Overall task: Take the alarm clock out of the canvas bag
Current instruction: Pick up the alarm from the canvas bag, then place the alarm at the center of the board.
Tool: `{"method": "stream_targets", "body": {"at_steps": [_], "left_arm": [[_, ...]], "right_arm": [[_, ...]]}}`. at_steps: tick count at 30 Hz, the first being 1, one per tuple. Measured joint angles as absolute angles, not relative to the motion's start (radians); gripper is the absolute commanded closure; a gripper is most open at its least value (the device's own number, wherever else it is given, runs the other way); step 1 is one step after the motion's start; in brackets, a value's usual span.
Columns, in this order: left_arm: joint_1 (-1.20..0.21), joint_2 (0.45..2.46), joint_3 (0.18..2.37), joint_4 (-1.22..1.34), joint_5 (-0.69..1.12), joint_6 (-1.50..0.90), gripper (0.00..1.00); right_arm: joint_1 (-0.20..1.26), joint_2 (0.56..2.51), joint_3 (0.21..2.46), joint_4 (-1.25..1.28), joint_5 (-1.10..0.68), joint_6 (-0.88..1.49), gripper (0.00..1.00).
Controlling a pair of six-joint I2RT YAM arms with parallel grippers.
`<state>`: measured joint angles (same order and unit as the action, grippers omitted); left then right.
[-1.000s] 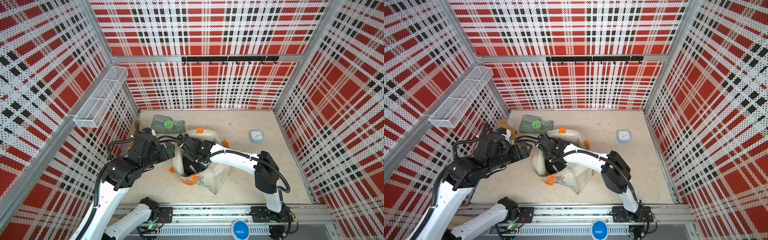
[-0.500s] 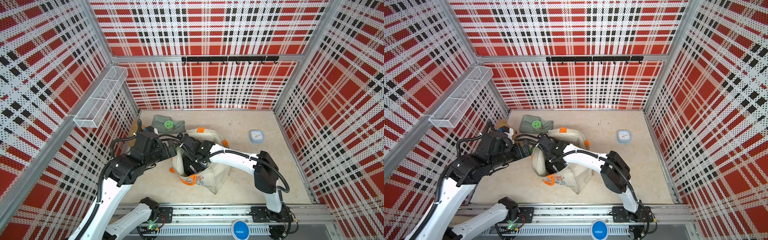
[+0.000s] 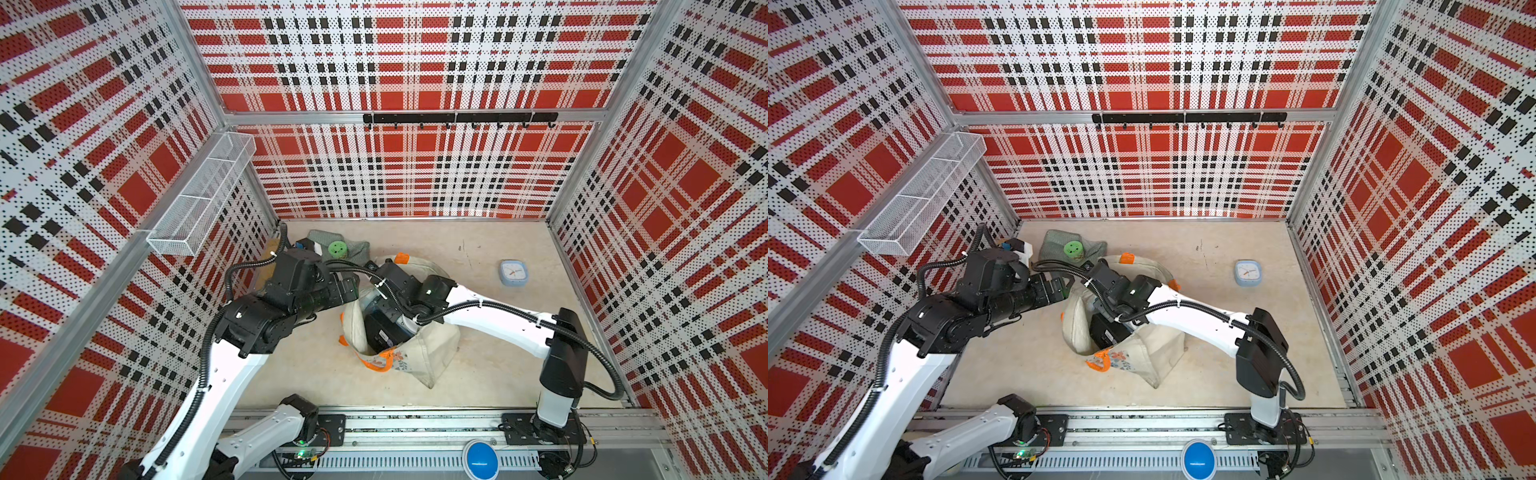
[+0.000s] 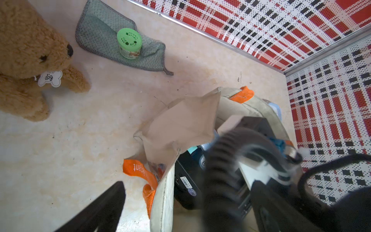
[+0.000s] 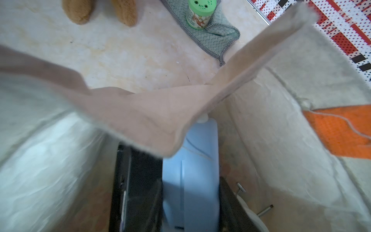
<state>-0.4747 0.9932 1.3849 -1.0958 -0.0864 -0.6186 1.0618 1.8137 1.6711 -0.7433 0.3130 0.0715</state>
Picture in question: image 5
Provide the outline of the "white round alarm clock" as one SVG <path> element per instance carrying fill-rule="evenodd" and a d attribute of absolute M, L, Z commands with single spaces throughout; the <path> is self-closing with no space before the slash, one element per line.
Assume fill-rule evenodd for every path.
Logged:
<path fill-rule="evenodd" d="M 260 232 L 269 232 L 267 226 L 265 223 L 261 220 L 261 217 L 267 214 L 270 210 L 274 208 L 273 205 L 269 205 L 268 207 L 264 208 L 259 213 L 254 213 L 247 205 L 247 203 L 242 199 L 242 197 L 239 196 L 240 193 L 246 193 L 246 189 L 239 183 L 236 183 L 238 189 L 235 192 L 235 196 L 237 200 L 239 201 L 242 208 L 245 210 L 249 218 L 252 220 L 253 224 L 257 227 L 257 229 Z"/>

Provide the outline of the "black rectangular alarm clock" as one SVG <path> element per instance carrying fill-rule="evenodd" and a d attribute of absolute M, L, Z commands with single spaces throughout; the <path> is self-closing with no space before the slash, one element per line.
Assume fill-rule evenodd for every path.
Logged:
<path fill-rule="evenodd" d="M 159 232 L 162 200 L 162 160 L 119 143 L 109 231 Z"/>

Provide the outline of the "cream canvas tote bag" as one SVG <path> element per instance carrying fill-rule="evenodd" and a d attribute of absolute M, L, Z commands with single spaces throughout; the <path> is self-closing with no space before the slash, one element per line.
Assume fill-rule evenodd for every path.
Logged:
<path fill-rule="evenodd" d="M 160 1 L 139 1 L 138 13 L 133 28 L 104 15 L 79 26 L 61 1 L 1 1 L 1 46 L 111 92 L 190 89 L 218 72 Z M 370 103 L 343 55 L 309 29 L 210 113 L 222 175 L 246 188 L 252 210 L 274 206 L 263 217 L 272 232 L 368 232 L 371 161 L 330 152 L 305 113 Z M 1 231 L 108 231 L 119 141 L 45 82 L 1 72 Z"/>

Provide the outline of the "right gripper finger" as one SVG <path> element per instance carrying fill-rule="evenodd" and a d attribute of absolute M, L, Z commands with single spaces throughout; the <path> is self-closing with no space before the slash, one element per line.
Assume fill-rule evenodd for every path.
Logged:
<path fill-rule="evenodd" d="M 223 177 L 219 177 L 219 201 L 220 232 L 259 232 Z"/>

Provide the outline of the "light blue alarm clock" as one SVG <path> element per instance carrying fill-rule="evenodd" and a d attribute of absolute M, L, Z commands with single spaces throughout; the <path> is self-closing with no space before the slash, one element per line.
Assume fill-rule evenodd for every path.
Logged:
<path fill-rule="evenodd" d="M 217 122 L 191 126 L 181 148 L 163 160 L 163 232 L 219 230 L 219 152 Z"/>

